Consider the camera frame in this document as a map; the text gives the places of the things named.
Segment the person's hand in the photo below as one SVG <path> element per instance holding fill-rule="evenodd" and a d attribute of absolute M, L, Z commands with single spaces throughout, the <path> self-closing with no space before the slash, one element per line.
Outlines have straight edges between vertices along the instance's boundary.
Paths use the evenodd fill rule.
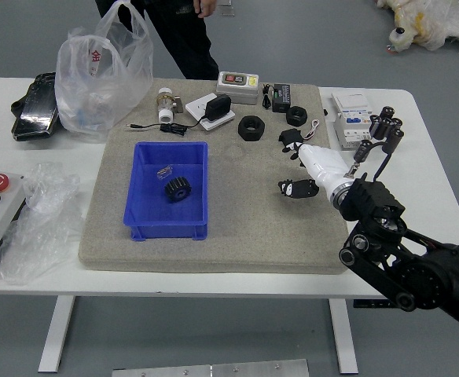
<path fill-rule="evenodd" d="M 193 0 L 195 14 L 203 19 L 211 16 L 217 9 L 217 0 Z"/>

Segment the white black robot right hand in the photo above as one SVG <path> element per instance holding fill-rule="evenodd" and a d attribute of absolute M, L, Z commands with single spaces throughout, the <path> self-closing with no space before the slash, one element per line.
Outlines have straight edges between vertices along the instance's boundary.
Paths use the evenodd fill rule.
<path fill-rule="evenodd" d="M 280 181 L 278 186 L 281 193 L 293 199 L 302 199 L 316 196 L 319 188 L 322 187 L 330 203 L 338 207 L 354 180 L 345 176 L 348 167 L 338 151 L 294 142 L 286 145 L 283 152 L 292 150 L 295 153 L 291 159 L 299 159 L 301 166 L 307 169 L 310 178 L 301 181 Z"/>

